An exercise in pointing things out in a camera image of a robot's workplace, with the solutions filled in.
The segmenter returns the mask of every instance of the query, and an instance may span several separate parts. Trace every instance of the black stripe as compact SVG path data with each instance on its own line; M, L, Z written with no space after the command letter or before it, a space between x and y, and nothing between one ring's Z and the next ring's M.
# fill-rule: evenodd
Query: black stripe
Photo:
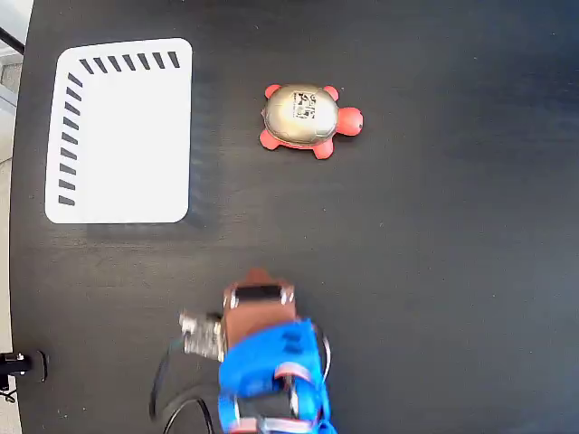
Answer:
M151 69L151 67L148 66L147 56L145 56L145 54L143 52L140 52L139 54L137 54L137 57L141 61L141 63L143 63L143 66L145 67L146 70Z
M71 95L74 99L76 99L78 101L82 101L81 96L78 93L76 93L74 90L72 90L71 88L66 88L66 94Z
M120 72L120 66L119 63L117 62L117 58L115 56L109 56L109 61L112 64L113 68L117 70L117 72Z
M58 180L58 186L62 188L68 188L69 190L76 190L76 186L71 183L67 183L63 179Z
M64 108L69 110L70 112L74 113L77 116L80 116L81 113L79 112L79 110L77 108L75 108L73 105L69 104L68 102L64 103Z
M125 62L127 63L127 65L129 66L131 71L135 71L135 64L133 63L132 59L130 58L130 56L128 54L123 54L123 59L125 60Z
M105 68L105 64L102 62L100 57L95 57L95 58L93 58L93 60L97 64L97 66L100 68L101 71L103 71L105 74L108 73L107 69Z
M63 147L61 147L61 156L66 156L72 160L76 160L76 154L73 154L71 151Z
M163 63L163 59L161 58L161 53L160 52L154 52L153 57L155 58L157 65L159 65L159 68L161 68L163 70L165 68L165 64Z
M175 66L176 68L180 68L179 66L179 60L177 59L177 53L176 52L169 52L169 59L171 59L171 62L173 63L173 66Z
M82 87L81 81L76 77L74 77L71 73L69 73L69 80L72 81L74 84L76 84L79 88Z
M62 203L63 205L74 206L74 201L64 196L58 196L58 203Z
M67 127L71 127L72 129L77 129L77 130L79 129L79 126L76 125L74 122L72 122L70 119L68 119L66 116L64 118L62 118L62 122Z
M69 142L69 143L72 143L73 145L78 145L78 144L79 144L79 141L78 141L76 138L71 137L71 136L69 136L69 135L66 134L66 133L62 133L62 140L65 140L65 141L67 141L67 142Z
M82 66L84 66L86 68L86 70L89 72L89 74L94 74L94 71L92 70L89 63L86 61L86 59L81 59L81 63L82 63Z
M65 174L76 175L76 170L74 170L72 167L64 165L63 163L61 163L61 172L64 172Z

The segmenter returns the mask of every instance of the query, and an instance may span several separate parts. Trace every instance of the white floor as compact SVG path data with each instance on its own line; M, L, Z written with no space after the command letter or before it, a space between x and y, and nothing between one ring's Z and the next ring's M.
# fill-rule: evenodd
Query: white floor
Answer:
M17 90L20 71L12 69L4 73L3 82L6 84L9 82L11 90ZM0 68L0 79L2 78L2 68ZM9 118L9 115L2 110L0 110L0 115L0 353L8 353L12 351L10 292L8 291L8 223L14 118ZM11 386L10 390L14 388L14 379L12 379ZM18 403L12 404L0 397L0 434L20 434L21 432Z
M0 164L0 353L12 351L10 292L8 291L8 221L11 171L12 160ZM0 398L0 434L19 434L21 432L18 402L11 404Z

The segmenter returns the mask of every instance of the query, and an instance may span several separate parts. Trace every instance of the black tabletop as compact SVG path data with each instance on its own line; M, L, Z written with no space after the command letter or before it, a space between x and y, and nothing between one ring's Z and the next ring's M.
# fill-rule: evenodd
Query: black tabletop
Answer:
M158 432L147 393L178 311L219 310L250 266L294 282L329 335L340 432L576 432L578 14L573 1L36 0L11 304L15 348L42 348L51 377L19 384L24 433ZM59 54L166 37L195 51L189 214L50 223ZM263 149L274 82L334 85L362 134L336 137L327 161ZM179 359L167 387L215 373Z

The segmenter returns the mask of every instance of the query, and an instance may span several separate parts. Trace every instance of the white plate with black stripes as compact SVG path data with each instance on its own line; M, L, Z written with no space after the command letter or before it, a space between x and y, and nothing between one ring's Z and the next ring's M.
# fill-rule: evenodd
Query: white plate with black stripes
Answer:
M177 222L188 208L193 52L183 39L70 48L56 67L45 211Z

